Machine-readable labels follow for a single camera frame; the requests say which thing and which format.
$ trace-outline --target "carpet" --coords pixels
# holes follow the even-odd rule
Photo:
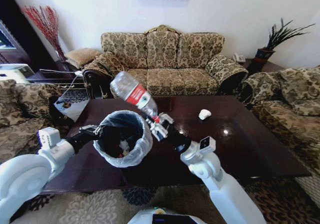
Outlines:
[[[268,224],[319,224],[320,212],[293,180],[256,181],[243,185]],[[107,190],[36,197],[13,224],[126,224],[141,209],[165,207],[225,223],[204,185]]]

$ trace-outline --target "plastic bottle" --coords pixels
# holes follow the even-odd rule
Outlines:
[[[110,83],[111,89],[124,101],[138,107],[142,112],[157,120],[158,107],[151,95],[130,74],[122,71]]]

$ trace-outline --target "floral patterned sofa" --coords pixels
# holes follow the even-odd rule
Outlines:
[[[320,207],[320,68],[254,74],[239,96],[312,173],[296,181]]]
[[[107,97],[107,83],[125,70],[153,96],[230,94],[248,72],[219,54],[224,40],[164,25],[146,33],[103,33],[104,54],[84,67],[86,86],[99,84]]]
[[[0,164],[39,148],[37,132],[48,126],[66,134],[73,120],[60,113],[54,102],[61,91],[50,84],[16,84],[0,81]]]

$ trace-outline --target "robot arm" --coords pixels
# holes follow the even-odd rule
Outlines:
[[[25,201],[38,195],[63,170],[72,155],[99,137],[99,130],[100,127],[88,125],[75,136],[62,140],[57,129],[39,130],[42,148],[38,155],[21,155],[1,164],[0,224],[9,223]]]
[[[216,150],[216,141],[206,137],[197,143],[179,133],[173,119],[159,114],[159,122],[147,120],[152,134],[158,141],[167,139],[189,170],[199,177],[209,190],[210,198],[228,224],[265,224],[260,210],[247,195],[238,181],[221,167]]]

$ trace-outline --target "vase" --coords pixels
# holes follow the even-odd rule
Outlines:
[[[59,57],[59,60],[61,62],[65,62],[66,61],[66,57],[64,56],[64,52],[62,51],[60,45],[56,45],[55,46],[55,53],[57,54],[57,56]]]
[[[267,63],[268,59],[275,53],[274,50],[267,50],[259,48],[256,52],[256,56],[251,61],[251,64],[247,68],[249,74],[248,76],[261,72],[264,65]]]

